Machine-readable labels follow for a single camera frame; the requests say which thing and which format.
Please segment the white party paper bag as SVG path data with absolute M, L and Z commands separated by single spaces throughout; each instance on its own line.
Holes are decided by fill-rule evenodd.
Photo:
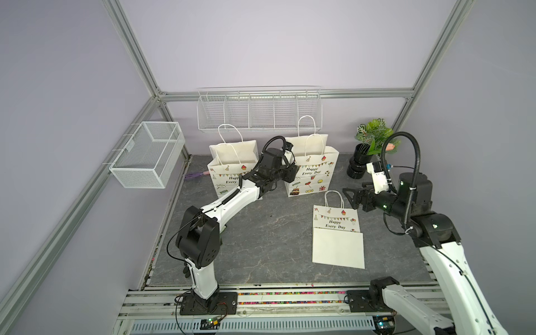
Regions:
M 322 265 L 365 268 L 364 235 L 360 229 L 358 212 L 346 208 L 338 191 L 340 204 L 315 205 L 312 220 L 312 262 Z

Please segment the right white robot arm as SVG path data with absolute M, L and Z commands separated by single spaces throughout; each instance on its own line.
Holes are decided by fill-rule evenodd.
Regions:
M 397 192 L 343 190 L 353 208 L 379 209 L 400 222 L 399 235 L 409 236 L 430 266 L 451 316 L 435 312 L 391 276 L 371 281 L 372 305 L 396 311 L 422 334 L 506 334 L 473 276 L 452 220 L 431 209 L 432 191 L 422 173 L 400 174 Z

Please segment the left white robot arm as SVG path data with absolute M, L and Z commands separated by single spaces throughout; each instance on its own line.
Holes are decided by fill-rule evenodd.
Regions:
M 183 216 L 175 245 L 191 277 L 187 298 L 203 313 L 225 304 L 215 277 L 214 261 L 221 247 L 221 233 L 233 216 L 251 203 L 275 190 L 279 181 L 292 182 L 298 171 L 290 145 L 282 149 L 263 149 L 253 169 L 239 177 L 230 194 L 201 208 L 191 206 Z

